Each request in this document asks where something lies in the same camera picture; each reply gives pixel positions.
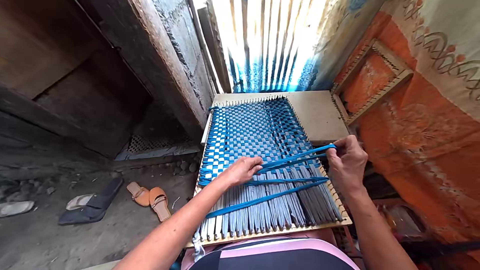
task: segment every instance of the person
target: person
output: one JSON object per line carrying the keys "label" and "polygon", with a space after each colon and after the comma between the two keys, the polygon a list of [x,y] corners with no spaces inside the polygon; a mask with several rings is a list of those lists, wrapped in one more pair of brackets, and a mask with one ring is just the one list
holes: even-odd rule
{"label": "person", "polygon": [[[355,220],[363,260],[368,269],[417,269],[392,235],[363,186],[368,155],[357,138],[349,135],[327,150],[330,176],[345,197]],[[192,240],[207,213],[232,186],[249,181],[262,166],[262,158],[242,157],[203,188],[190,202],[155,228],[118,263],[115,270],[166,270]],[[241,246],[217,249],[193,263],[190,269],[359,269],[335,246],[308,238],[249,241]]]}

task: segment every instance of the footwear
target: footwear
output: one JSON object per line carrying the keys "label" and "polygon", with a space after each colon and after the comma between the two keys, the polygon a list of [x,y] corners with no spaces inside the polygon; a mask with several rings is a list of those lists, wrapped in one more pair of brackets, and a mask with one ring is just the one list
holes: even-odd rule
{"label": "footwear", "polygon": [[140,187],[137,182],[131,182],[127,186],[128,191],[132,194],[132,200],[137,202],[141,206],[149,206],[150,191],[144,187]]}
{"label": "footwear", "polygon": [[150,206],[161,222],[164,222],[171,216],[168,210],[167,194],[159,187],[154,187],[150,190]]}
{"label": "footwear", "polygon": [[93,223],[100,221],[120,190],[123,179],[115,178],[101,193],[94,194],[85,206],[65,211],[59,219],[59,225]]}
{"label": "footwear", "polygon": [[81,208],[82,206],[85,206],[88,203],[88,201],[93,197],[93,195],[94,194],[80,195],[71,199],[67,203],[66,209],[75,210],[75,209]]}
{"label": "footwear", "polygon": [[28,212],[34,204],[35,202],[33,201],[2,203],[0,204],[0,217],[8,217]]}

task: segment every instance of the checkered weave pattern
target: checkered weave pattern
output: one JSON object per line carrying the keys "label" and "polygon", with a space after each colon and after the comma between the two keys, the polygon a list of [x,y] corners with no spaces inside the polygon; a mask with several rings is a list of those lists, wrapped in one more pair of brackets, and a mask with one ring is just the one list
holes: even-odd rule
{"label": "checkered weave pattern", "polygon": [[[313,149],[286,98],[212,108],[213,117],[200,169],[201,180],[213,180],[242,156],[277,161]],[[318,160],[307,160],[287,167]]]}

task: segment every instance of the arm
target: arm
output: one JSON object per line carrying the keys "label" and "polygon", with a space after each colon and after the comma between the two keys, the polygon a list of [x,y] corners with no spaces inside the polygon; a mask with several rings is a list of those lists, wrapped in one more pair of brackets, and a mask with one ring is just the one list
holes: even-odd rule
{"label": "arm", "polygon": [[261,163],[260,157],[241,157],[154,229],[114,270],[169,269],[222,194],[234,185],[249,181],[262,168]]}
{"label": "arm", "polygon": [[363,173],[368,155],[354,135],[334,143],[336,149],[328,149],[330,174],[338,184],[355,221],[360,249],[365,262],[372,270],[416,270],[417,267],[402,246],[394,238],[390,227],[379,214],[363,186]]}

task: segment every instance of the sandal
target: sandal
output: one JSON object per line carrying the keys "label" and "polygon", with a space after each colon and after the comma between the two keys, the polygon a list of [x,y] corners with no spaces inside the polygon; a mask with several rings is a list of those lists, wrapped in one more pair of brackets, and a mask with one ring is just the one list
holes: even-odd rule
{"label": "sandal", "polygon": [[33,201],[2,203],[0,204],[0,218],[28,212],[34,204]]}
{"label": "sandal", "polygon": [[161,222],[164,222],[171,216],[168,210],[167,194],[165,194],[163,189],[154,187],[150,190],[150,205]]}
{"label": "sandal", "polygon": [[146,207],[150,205],[149,194],[150,191],[144,187],[140,187],[137,182],[131,182],[127,186],[128,191],[132,194],[132,200],[139,205]]}
{"label": "sandal", "polygon": [[77,197],[71,199],[67,203],[66,209],[67,210],[75,210],[75,209],[78,209],[78,208],[82,208],[83,206],[85,206],[88,203],[88,201],[93,197],[93,195],[94,194],[80,195],[80,196],[77,196]]}

